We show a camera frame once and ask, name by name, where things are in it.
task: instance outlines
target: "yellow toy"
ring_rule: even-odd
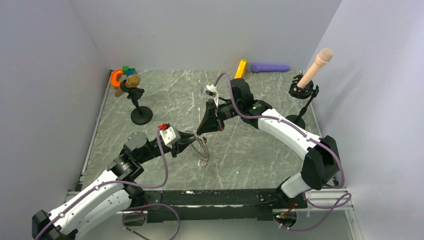
[[[242,59],[240,61],[240,64],[238,65],[237,72],[235,73],[235,79],[241,79],[245,75],[246,72],[246,65],[247,65],[246,59]]]

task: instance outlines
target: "marble tabletop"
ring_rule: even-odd
[[[200,88],[212,84],[221,70],[145,70],[139,88],[145,90],[139,103],[153,111],[146,125],[135,125],[130,119],[133,104],[126,95],[114,97],[110,87],[100,123],[89,156],[83,187],[92,183],[120,153],[130,134],[144,132],[149,140],[156,137],[157,126],[170,123],[180,131],[195,131],[203,118],[209,96],[200,95]],[[247,72],[244,76],[255,99],[272,105],[282,116],[297,114],[307,100],[288,94],[293,77],[299,71]],[[234,77],[235,71],[229,71]],[[220,97],[229,98],[226,79],[217,85]],[[306,130],[318,134],[312,109],[303,116]],[[163,190],[210,190],[275,188],[283,180],[298,173],[303,164],[293,150],[272,135],[244,123],[239,117],[225,121],[222,132],[206,133],[210,152],[208,165],[190,148],[172,158],[166,154],[169,179]],[[157,157],[143,164],[144,173],[137,183],[160,184],[165,172]]]

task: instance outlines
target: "wooden cylinder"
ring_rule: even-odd
[[[137,74],[132,74],[129,75],[126,78],[126,81],[124,83],[125,87],[132,89],[137,87],[140,84],[140,76],[138,76]],[[119,87],[116,91],[115,91],[115,97],[119,98],[120,96],[122,96],[125,92],[122,91],[122,89]]]

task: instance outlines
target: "stand base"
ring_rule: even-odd
[[[131,121],[136,125],[145,125],[153,118],[153,112],[146,106],[140,106],[141,113],[136,109],[131,112]]]
[[[298,117],[297,115],[288,115],[285,118],[287,120],[289,120],[290,122],[296,124],[299,128],[305,129],[306,123],[302,118],[300,118],[299,121],[297,121],[297,123],[295,123],[295,120],[296,120],[297,117]]]

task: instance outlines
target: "orange toy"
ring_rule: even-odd
[[[122,69],[116,69],[115,71],[113,71],[110,75],[110,85],[114,86],[115,88],[119,88],[121,82],[118,81],[118,78],[123,74],[124,72],[122,71]]]

